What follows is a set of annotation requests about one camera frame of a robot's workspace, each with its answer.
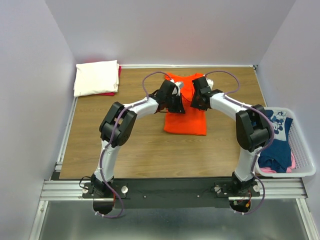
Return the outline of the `orange t shirt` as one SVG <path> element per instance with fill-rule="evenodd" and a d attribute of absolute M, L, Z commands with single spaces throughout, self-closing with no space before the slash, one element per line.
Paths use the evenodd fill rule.
<path fill-rule="evenodd" d="M 166 113 L 164 118 L 164 131 L 170 134 L 205 136 L 207 134 L 207 121 L 204 111 L 191 107 L 195 93 L 192 81 L 202 77 L 202 73 L 189 76 L 179 76 L 168 72 L 164 76 L 166 80 L 173 79 L 183 82 L 181 98 L 185 113 Z"/>

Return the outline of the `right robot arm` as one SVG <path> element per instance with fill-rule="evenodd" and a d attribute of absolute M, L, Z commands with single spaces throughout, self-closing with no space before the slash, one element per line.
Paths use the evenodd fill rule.
<path fill-rule="evenodd" d="M 227 194 L 241 196 L 255 185 L 255 166 L 262 150 L 270 145 L 274 131 L 262 105 L 248 105 L 230 98 L 219 89 L 212 90 L 205 76 L 192 81 L 191 107 L 218 110 L 235 120 L 236 140 L 240 146 L 238 164 L 231 180 L 218 183 Z"/>

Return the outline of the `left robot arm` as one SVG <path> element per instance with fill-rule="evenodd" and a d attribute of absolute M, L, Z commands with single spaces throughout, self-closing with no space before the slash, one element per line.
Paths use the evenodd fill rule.
<path fill-rule="evenodd" d="M 181 81 L 164 80 L 160 89 L 133 103 L 114 102 L 99 126 L 101 153 L 96 170 L 91 176 L 93 191 L 101 198 L 112 190 L 114 168 L 118 153 L 129 139 L 136 120 L 166 109 L 184 114 Z"/>

